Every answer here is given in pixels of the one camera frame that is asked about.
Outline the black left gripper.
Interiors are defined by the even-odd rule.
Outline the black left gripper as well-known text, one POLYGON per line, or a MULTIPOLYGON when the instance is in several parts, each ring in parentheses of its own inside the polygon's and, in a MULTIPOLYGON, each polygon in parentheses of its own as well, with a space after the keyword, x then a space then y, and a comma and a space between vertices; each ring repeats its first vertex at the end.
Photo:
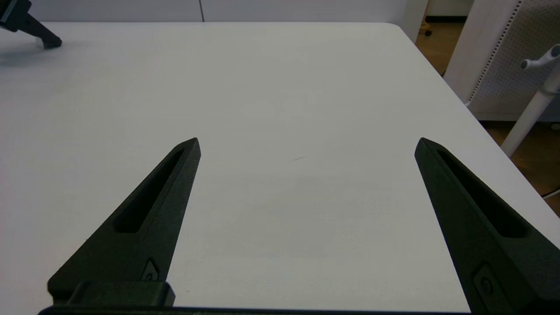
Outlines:
POLYGON ((62 39, 51 32, 28 11, 32 3, 29 0, 1 0, 0 26, 11 32, 18 30, 39 40, 44 49, 54 49, 62 45, 62 39))

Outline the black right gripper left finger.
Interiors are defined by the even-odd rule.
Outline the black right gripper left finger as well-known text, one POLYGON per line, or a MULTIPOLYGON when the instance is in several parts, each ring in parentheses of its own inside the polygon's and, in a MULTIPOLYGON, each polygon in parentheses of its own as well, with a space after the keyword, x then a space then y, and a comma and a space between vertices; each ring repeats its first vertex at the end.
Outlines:
POLYGON ((165 283, 201 158, 197 138, 174 147, 50 277, 54 302, 85 285, 165 283))

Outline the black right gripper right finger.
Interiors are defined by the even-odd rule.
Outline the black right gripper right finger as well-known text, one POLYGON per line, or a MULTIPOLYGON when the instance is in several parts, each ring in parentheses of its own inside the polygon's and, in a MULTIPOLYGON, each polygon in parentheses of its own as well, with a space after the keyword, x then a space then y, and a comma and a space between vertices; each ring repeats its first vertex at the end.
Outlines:
POLYGON ((558 247, 444 146, 420 138, 414 157, 470 311, 557 315, 558 247))

